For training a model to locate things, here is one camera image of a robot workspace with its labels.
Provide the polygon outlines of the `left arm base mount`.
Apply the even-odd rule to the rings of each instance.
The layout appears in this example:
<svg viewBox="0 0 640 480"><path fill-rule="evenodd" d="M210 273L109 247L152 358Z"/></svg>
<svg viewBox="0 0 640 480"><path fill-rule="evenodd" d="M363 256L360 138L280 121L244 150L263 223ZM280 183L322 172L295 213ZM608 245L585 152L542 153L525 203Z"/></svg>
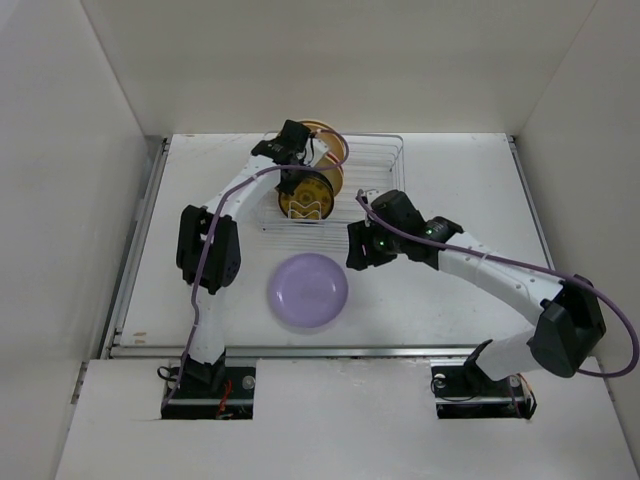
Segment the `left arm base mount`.
<svg viewBox="0 0 640 480"><path fill-rule="evenodd" d="M174 396L160 407L163 420L251 420L256 388L255 366L227 367L213 388L186 375Z"/></svg>

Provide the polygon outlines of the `lavender plastic plate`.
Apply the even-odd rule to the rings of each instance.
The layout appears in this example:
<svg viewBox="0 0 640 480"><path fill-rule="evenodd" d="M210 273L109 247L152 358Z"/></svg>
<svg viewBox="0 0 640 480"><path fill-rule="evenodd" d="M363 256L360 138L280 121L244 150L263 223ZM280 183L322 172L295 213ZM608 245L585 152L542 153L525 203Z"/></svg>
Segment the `lavender plastic plate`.
<svg viewBox="0 0 640 480"><path fill-rule="evenodd" d="M301 253L282 261L267 285L267 301L280 322L296 329L323 328L344 309L349 284L328 256Z"/></svg>

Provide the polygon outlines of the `brown yellow patterned plate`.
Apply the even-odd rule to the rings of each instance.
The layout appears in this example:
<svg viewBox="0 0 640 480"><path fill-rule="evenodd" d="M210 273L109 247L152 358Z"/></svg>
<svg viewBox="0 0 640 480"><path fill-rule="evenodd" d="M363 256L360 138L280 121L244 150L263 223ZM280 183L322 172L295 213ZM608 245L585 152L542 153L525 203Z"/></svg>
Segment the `brown yellow patterned plate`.
<svg viewBox="0 0 640 480"><path fill-rule="evenodd" d="M278 206L288 219L320 221L329 217L334 209L334 190L320 174L306 177L292 194L280 192Z"/></svg>

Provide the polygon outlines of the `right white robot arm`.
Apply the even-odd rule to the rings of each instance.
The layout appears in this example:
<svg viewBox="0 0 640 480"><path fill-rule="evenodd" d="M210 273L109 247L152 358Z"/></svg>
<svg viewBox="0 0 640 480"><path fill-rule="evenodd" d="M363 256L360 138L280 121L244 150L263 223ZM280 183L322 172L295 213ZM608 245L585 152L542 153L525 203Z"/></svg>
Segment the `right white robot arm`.
<svg viewBox="0 0 640 480"><path fill-rule="evenodd" d="M530 324L502 340L481 342L463 367L465 386L487 393L510 376L543 369L573 377L606 332L590 283L495 260L493 252L459 224L423 218L405 192L358 191L363 220L348 226L348 268L362 271L398 256L464 280L511 307Z"/></svg>

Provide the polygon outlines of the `cream white plastic plate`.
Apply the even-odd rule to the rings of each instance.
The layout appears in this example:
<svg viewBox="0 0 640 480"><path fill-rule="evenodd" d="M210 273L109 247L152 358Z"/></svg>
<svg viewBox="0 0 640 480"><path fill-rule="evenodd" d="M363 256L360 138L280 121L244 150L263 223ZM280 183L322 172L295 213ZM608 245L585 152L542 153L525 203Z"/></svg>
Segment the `cream white plastic plate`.
<svg viewBox="0 0 640 480"><path fill-rule="evenodd" d="M315 119L301 119L300 123L308 127L320 140L326 143L329 151L339 162L345 159L347 143L340 135L336 135L336 130L332 126Z"/></svg>

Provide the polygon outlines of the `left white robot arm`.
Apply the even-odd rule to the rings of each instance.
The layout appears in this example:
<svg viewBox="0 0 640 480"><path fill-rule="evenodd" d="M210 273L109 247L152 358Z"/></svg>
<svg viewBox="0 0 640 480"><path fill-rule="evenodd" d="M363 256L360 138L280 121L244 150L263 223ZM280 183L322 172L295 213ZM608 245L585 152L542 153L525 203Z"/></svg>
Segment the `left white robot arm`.
<svg viewBox="0 0 640 480"><path fill-rule="evenodd" d="M230 183L203 206L189 205L180 216L176 264L191 286L194 320L181 358L178 379L188 380L201 396L223 387L225 343L219 323L205 312L198 295L210 296L231 285L241 264L238 223L269 191L287 190L317 163L311 129L287 120L275 137L262 140Z"/></svg>

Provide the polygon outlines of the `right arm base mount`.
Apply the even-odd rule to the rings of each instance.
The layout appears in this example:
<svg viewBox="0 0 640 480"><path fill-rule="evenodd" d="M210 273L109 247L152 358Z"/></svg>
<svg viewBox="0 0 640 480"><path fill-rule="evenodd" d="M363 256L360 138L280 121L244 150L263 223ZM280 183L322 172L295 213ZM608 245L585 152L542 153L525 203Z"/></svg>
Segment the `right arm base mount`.
<svg viewBox="0 0 640 480"><path fill-rule="evenodd" d="M431 374L430 389L440 420L528 421L537 410L536 396L521 375L494 381L462 365L434 365Z"/></svg>

